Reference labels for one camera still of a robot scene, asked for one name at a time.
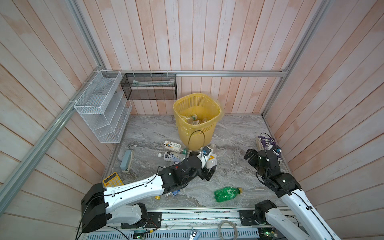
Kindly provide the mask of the green soda bottle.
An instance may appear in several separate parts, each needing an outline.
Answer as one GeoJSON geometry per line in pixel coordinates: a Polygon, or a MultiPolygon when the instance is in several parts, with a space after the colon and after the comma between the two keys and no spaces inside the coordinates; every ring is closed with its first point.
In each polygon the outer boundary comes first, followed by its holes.
{"type": "Polygon", "coordinates": [[[243,192],[242,188],[225,187],[214,192],[215,200],[218,203],[233,200],[243,192]]]}

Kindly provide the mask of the green cap clear bottle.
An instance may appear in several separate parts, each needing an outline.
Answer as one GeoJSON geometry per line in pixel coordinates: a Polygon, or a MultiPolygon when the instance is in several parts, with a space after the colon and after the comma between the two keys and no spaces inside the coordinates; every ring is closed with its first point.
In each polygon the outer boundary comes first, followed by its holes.
{"type": "Polygon", "coordinates": [[[193,115],[190,115],[190,116],[186,116],[185,117],[185,121],[188,123],[188,124],[191,124],[193,125],[193,122],[196,121],[198,119],[198,116],[196,114],[193,114],[193,115]]]}

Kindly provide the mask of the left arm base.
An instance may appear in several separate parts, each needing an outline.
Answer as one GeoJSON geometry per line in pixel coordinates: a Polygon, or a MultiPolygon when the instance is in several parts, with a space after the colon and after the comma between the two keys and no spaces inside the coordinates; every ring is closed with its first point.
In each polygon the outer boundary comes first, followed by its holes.
{"type": "Polygon", "coordinates": [[[148,212],[145,204],[137,203],[123,208],[122,229],[161,227],[162,212],[148,212]]]}

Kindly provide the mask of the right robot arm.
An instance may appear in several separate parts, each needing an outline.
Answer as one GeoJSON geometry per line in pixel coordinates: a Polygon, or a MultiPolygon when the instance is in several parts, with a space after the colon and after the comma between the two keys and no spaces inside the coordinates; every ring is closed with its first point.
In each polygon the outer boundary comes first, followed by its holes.
{"type": "Polygon", "coordinates": [[[288,240],[339,240],[340,237],[326,223],[311,204],[300,184],[289,173],[281,171],[274,151],[247,150],[244,159],[257,170],[259,182],[270,189],[295,214],[304,231],[286,218],[270,200],[255,205],[254,221],[275,227],[288,240]]]}

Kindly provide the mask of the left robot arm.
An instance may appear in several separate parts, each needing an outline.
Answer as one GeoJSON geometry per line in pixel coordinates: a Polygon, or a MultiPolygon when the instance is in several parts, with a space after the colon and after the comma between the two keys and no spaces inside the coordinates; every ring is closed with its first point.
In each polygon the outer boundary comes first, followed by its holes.
{"type": "Polygon", "coordinates": [[[107,224],[124,223],[140,228],[149,219],[140,200],[161,196],[185,188],[194,178],[209,181],[217,168],[217,159],[193,152],[182,162],[163,168],[141,181],[117,187],[93,185],[81,200],[82,233],[91,233],[107,224]]]}

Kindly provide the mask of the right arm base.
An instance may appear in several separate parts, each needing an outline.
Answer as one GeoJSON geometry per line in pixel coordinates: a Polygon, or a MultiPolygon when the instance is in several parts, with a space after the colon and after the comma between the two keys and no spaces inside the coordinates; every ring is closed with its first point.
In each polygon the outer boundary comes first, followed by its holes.
{"type": "Polygon", "coordinates": [[[270,200],[259,202],[255,205],[254,210],[240,210],[240,220],[242,226],[257,226],[266,225],[266,213],[271,209],[276,209],[277,206],[270,200]]]}

